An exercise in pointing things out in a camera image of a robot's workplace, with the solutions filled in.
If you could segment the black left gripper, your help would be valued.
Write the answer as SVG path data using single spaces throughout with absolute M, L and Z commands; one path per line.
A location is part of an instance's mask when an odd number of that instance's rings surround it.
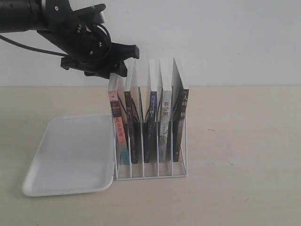
M 69 3 L 40 3 L 42 30 L 38 34 L 66 53 L 61 67 L 86 76 L 109 79 L 112 73 L 127 77 L 125 60 L 139 59 L 136 45 L 112 43 L 103 25 L 105 4 L 73 10 Z

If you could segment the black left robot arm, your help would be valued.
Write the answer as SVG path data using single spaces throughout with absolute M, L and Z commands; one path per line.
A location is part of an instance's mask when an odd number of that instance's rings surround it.
M 63 52 L 38 49 L 4 36 L 1 40 L 18 47 L 61 56 L 65 70 L 83 71 L 86 76 L 108 79 L 111 73 L 127 77 L 125 60 L 138 59 L 136 45 L 114 43 L 104 24 L 105 4 L 77 10 L 68 0 L 2 0 L 0 33 L 36 31 Z

